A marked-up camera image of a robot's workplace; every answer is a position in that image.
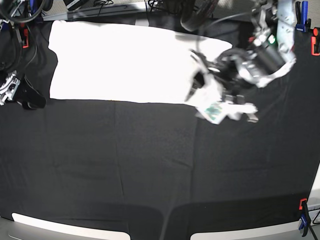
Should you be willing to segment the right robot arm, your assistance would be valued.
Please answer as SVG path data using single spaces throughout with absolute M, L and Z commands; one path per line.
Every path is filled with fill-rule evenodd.
M 52 0 L 2 0 L 0 29 L 7 29 L 13 44 L 12 62 L 0 62 L 0 104 L 13 102 L 26 110 L 43 109 L 46 98 L 28 80 L 26 70 L 36 58 L 38 43 L 30 25 L 42 20 Z

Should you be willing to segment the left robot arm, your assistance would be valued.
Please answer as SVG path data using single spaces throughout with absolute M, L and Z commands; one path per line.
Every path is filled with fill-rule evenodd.
M 199 47 L 190 51 L 198 66 L 186 100 L 197 97 L 197 116 L 218 125 L 224 118 L 235 121 L 247 115 L 256 123 L 257 107 L 245 101 L 243 92 L 264 88 L 285 76 L 297 59 L 290 0 L 258 0 L 246 15 L 254 26 L 248 47 L 233 47 L 213 60 Z

